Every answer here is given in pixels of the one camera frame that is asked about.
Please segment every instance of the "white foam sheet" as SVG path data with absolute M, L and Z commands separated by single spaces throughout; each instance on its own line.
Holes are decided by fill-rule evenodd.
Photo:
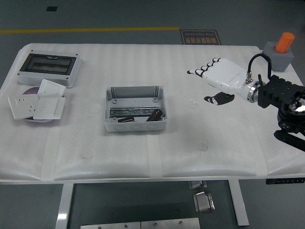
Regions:
M 61 120 L 14 120 L 8 96 L 30 85 L 17 73 L 31 50 L 78 53 L 83 60 L 65 92 Z M 263 109 L 239 97 L 216 106 L 203 100 L 218 93 L 188 75 L 214 57 L 247 69 L 252 46 L 136 44 L 29 44 L 18 53 L 0 90 L 0 179 L 78 180 L 126 178 L 245 177 L 305 174 L 305 153 L 275 139 L 277 109 Z M 263 59 L 253 75 L 266 79 Z M 278 73 L 301 84 L 291 66 Z M 168 117 L 164 131 L 108 133 L 106 89 L 163 85 Z

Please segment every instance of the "orange cylinder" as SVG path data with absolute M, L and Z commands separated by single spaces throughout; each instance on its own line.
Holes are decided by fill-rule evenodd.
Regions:
M 289 46 L 294 41 L 294 39 L 295 36 L 292 33 L 284 32 L 277 45 L 275 46 L 275 50 L 279 53 L 287 52 Z

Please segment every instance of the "metal plate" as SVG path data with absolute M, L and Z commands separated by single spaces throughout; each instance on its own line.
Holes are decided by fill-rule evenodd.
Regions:
M 141 229 L 140 222 L 81 226 L 81 229 Z
M 200 229 L 198 218 L 146 221 L 141 229 Z
M 81 226 L 81 229 L 200 229 L 198 218 Z

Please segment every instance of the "plastic junction box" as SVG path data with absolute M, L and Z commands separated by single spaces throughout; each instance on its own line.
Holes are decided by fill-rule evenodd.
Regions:
M 77 53 L 31 50 L 17 75 L 22 84 L 40 85 L 47 79 L 71 88 L 80 66 Z
M 156 110 L 158 121 L 146 120 Z M 120 122 L 131 118 L 129 122 Z M 109 87 L 106 93 L 105 126 L 108 132 L 164 130 L 166 110 L 162 86 Z

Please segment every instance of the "white switch plate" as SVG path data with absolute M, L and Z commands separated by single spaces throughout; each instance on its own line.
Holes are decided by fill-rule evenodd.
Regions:
M 38 95 L 24 94 L 20 97 L 9 97 L 11 111 L 14 119 L 24 119 L 33 117 L 37 110 Z
M 35 120 L 61 119 L 66 98 L 41 98 L 38 102 L 37 111 L 33 116 Z
M 37 95 L 39 98 L 60 98 L 65 90 L 66 86 L 43 79 Z

